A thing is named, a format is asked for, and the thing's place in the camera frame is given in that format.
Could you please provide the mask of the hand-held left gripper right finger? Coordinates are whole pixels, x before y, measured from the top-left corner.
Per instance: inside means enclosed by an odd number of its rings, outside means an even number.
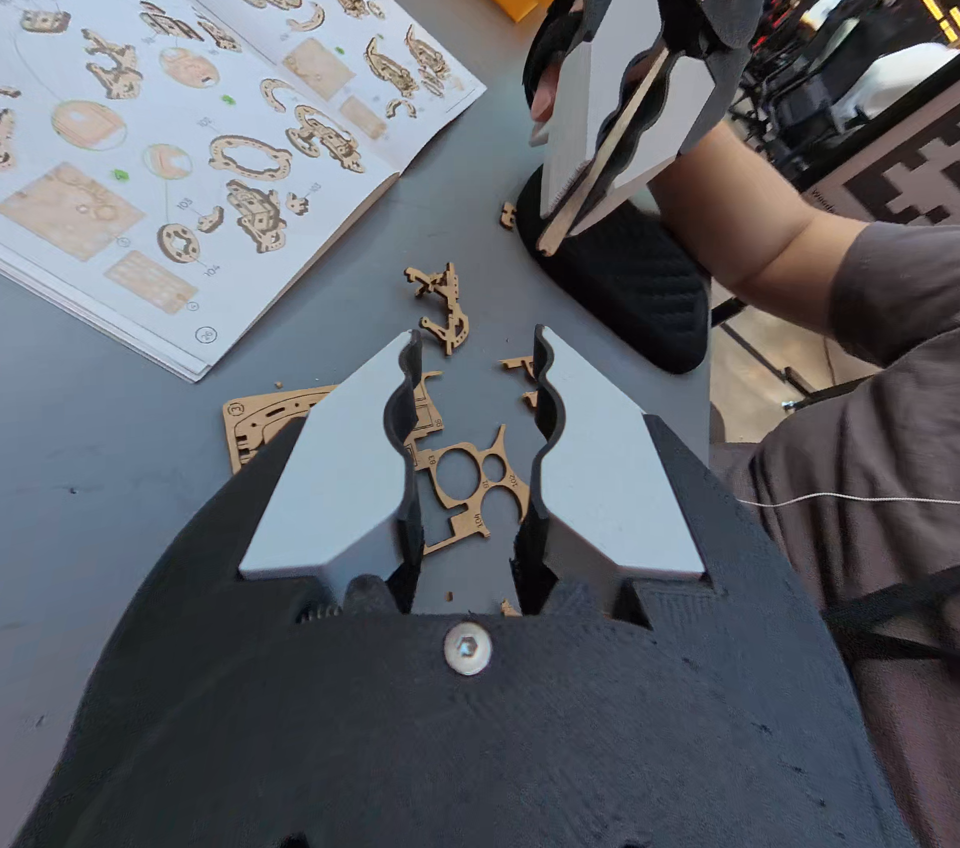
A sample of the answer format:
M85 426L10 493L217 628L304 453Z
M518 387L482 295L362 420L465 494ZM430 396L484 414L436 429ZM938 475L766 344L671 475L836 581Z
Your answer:
M703 557L648 415L551 328L534 329L534 456L516 536L518 593L542 602L563 579L616 602L634 579L698 582Z

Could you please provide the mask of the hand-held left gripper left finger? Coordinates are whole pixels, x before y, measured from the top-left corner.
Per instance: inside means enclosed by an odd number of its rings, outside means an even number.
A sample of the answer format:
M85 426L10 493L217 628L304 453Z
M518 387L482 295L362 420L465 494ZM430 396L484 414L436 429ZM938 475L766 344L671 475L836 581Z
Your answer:
M317 578L344 597L373 575L413 597L424 557L415 463L422 337L403 331L315 404L239 571L246 580Z

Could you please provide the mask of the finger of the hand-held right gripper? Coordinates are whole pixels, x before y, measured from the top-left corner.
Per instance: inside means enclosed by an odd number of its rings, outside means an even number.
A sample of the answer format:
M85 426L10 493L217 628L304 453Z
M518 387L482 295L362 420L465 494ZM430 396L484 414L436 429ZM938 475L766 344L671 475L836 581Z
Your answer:
M618 206L641 193L658 174L669 167L681 153L681 148L693 130L714 92L714 77L705 62L680 56L670 68L668 76L656 83L645 100L654 102L654 94L665 87L665 99L654 120L639 135L630 158L622 168L612 156L606 168L613 169L609 182L597 182L592 195L603 194L574 224L569 237L576 237L609 216Z
M564 59L543 165L543 219L590 168L607 123L617 120L627 70L657 46L662 31L658 0L610 0L592 40Z

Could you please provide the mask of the thin wooden sheet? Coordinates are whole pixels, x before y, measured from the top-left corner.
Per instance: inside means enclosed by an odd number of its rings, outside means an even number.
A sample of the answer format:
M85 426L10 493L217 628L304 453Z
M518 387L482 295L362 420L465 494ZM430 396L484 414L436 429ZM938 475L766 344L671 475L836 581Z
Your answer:
M570 190L563 195L557 211L551 217L546 228L538 238L536 250L542 256L549 257L556 254L562 242L570 233L570 229L576 221L588 195L600 181L606 165L614 155L621 138L630 127L631 122L642 106L646 95L654 85L668 57L669 50L666 45L660 41L656 45L656 52L653 54L652 61L649 62L644 71L643 78L622 112L618 115L617 120L613 123L595 158L590 163L588 169L577 178L577 181L572 185Z

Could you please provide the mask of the small wooden model assembly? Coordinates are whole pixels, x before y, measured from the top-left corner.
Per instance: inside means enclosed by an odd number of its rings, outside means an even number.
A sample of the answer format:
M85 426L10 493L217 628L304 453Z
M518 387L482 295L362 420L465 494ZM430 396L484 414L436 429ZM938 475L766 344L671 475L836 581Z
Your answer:
M433 274L407 267L403 274L409 283L415 285L416 297L432 294L442 299L446 322L438 324L422 317L418 325L431 334L442 345L445 356L450 357L470 334L470 320L460 303L460 283L455 266L449 262L442 271Z

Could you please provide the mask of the person's right forearm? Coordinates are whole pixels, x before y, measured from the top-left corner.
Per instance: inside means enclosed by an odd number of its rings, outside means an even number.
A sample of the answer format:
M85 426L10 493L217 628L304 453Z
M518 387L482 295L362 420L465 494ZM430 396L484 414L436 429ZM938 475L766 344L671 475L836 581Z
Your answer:
M721 123L649 184L666 228L742 302L824 337L862 221L810 206Z

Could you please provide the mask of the person's right hand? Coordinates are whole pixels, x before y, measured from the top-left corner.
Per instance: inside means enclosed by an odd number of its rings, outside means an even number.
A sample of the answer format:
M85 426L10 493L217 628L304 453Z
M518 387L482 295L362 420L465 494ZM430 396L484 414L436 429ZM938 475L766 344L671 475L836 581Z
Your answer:
M526 103L536 125L552 116L565 57L580 30L584 0L554 0L531 43L522 73Z

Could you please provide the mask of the black honeycomb wrist rest pad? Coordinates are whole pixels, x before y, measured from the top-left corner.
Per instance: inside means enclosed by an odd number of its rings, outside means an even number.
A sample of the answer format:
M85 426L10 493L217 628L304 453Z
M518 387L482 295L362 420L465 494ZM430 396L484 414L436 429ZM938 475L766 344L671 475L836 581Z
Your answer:
M546 256L537 241L544 169L515 203L514 223L534 262L574 301L655 367L687 374L709 348L710 304L700 269L658 217L631 202Z

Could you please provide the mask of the assembly instruction booklet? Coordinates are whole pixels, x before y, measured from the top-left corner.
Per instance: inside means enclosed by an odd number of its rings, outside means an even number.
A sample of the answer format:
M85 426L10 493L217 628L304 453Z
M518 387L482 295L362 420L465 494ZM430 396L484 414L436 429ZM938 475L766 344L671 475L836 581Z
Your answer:
M2 273L202 379L485 91L395 0L2 0Z

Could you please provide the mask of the white thread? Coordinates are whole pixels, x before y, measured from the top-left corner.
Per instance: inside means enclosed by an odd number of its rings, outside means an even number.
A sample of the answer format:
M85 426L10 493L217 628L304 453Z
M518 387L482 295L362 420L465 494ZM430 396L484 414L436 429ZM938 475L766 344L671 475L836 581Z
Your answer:
M830 499L835 501L844 501L849 503L863 503L863 504L916 504L916 505L937 505L937 506L951 506L958 507L959 500L952 498L937 498L937 497L925 497L925 496L911 496L911 495L886 495L886 496L866 496L866 495L854 495L854 494L842 494L836 492L815 492L810 494L802 494L796 497L792 497L786 500L779 502L759 502L751 501L747 498L738 497L736 500L741 504L758 508L758 509L767 509L767 510L776 510L786 507L792 507L795 505L818 501L821 499Z

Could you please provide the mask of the framed fiducial marker sign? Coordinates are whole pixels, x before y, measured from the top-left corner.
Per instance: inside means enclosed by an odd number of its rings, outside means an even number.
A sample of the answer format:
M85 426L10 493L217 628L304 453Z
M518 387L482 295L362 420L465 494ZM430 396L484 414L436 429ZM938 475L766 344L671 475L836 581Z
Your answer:
M923 126L898 126L803 197L819 209L868 223L958 225L959 108Z

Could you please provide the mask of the large wooden part sheet frame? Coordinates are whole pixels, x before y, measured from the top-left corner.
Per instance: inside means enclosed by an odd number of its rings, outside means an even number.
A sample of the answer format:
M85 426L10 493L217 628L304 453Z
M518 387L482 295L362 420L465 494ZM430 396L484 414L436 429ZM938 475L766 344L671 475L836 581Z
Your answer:
M487 449L482 450L466 442L437 448L422 447L420 443L424 438L444 429L441 414L426 389L427 381L439 375L439 371L422 373L420 384L414 389L416 425L404 443L414 461L414 470L429 473L438 502L451 512L448 536L440 542L427 544L423 549L425 556L474 535L487 538L490 531L482 508L489 492L509 492L519 506L520 520L526 518L530 503L529 486L516 474L507 457L505 425L500 425L493 443ZM329 385L278 390L271 394L235 398L226 403L222 408L222 419L233 473L242 470L284 425L308 415L312 407L334 389L333 385ZM464 499L449 495L439 480L441 460L452 452L469 456L478 473L477 488Z

